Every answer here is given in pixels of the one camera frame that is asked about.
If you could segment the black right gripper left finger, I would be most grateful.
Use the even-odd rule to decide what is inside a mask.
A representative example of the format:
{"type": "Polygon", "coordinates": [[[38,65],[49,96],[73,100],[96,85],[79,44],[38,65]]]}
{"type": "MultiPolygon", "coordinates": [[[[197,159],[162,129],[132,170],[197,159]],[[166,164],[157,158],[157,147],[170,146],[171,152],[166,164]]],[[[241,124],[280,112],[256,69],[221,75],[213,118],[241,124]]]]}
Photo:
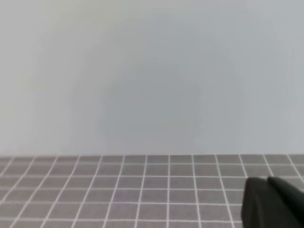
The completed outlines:
{"type": "Polygon", "coordinates": [[[289,228],[292,215],[279,194],[264,179],[248,178],[241,208],[244,228],[289,228]]]}

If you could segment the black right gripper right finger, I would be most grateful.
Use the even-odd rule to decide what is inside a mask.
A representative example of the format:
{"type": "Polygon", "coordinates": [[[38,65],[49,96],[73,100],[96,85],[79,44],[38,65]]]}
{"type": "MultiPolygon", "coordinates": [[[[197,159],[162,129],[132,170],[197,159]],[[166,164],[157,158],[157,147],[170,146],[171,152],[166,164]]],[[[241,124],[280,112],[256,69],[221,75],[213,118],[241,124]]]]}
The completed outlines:
{"type": "Polygon", "coordinates": [[[268,177],[267,182],[276,190],[292,215],[304,226],[304,193],[278,177],[268,177]]]}

